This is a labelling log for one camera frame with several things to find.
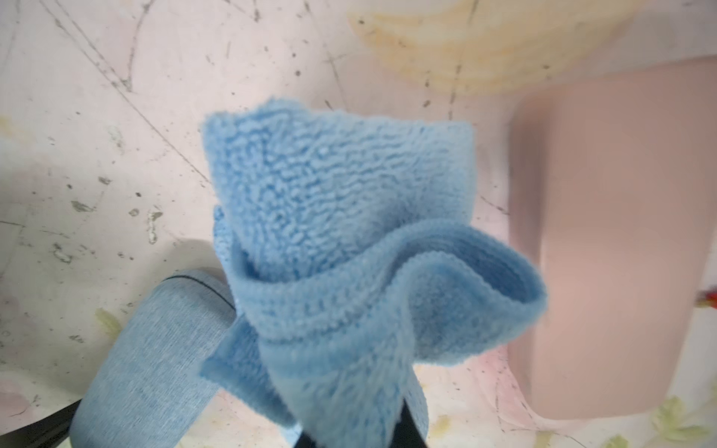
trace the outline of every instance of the blue microfiber cloth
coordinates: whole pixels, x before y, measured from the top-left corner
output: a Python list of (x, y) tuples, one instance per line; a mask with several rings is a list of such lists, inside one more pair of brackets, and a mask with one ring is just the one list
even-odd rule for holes
[(388, 447), (403, 400), (425, 436), (413, 362), (460, 362), (544, 310), (535, 269), (467, 225), (469, 125), (271, 100), (203, 136), (237, 320), (202, 375), (318, 445)]

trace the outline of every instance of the scratched surface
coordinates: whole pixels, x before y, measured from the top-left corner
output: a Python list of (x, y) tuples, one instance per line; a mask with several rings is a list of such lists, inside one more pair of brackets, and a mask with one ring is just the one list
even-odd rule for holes
[[(473, 224), (505, 239), (505, 131), (521, 97), (540, 85), (717, 53), (714, 0), (654, 0), (637, 12), (623, 6), (638, 1), (608, 1), (622, 8), (619, 17), (610, 10), (579, 17), (619, 19), (590, 51), (543, 46), (555, 67), (501, 77), (503, 60), (482, 59), (493, 47), (478, 33), (524, 43), (524, 27), (500, 23), (511, 15), (499, 10), (524, 3), (0, 2), (0, 433), (80, 398), (136, 304), (163, 277), (216, 265), (215, 199), (198, 133), (207, 113), (246, 110), (274, 95), (319, 109), (467, 120), (480, 172)], [(453, 7), (464, 16), (447, 14)], [(482, 24), (486, 18), (497, 22)], [(450, 34), (453, 20), (471, 28)], [(562, 24), (576, 20), (568, 15)], [(552, 24), (531, 24), (531, 38)], [(431, 49), (435, 42), (447, 52)], [(560, 52), (573, 56), (566, 62)], [(461, 73), (469, 60), (471, 73)], [(502, 93), (485, 94), (488, 81), (476, 72), (484, 67)], [(442, 81), (426, 70), (444, 73)], [(463, 95), (477, 92), (484, 94)], [(705, 284), (715, 280), (712, 257)], [(689, 407), (717, 375), (716, 314), (695, 314), (673, 384)], [(550, 443), (558, 448), (600, 447), (617, 432), (640, 447), (652, 436), (645, 415), (540, 419), (515, 389), (503, 350), (450, 369), (420, 367), (419, 377), (432, 447), (537, 447), (545, 440), (539, 431), (556, 432)], [(281, 440), (273, 425), (220, 393), (181, 446)]]

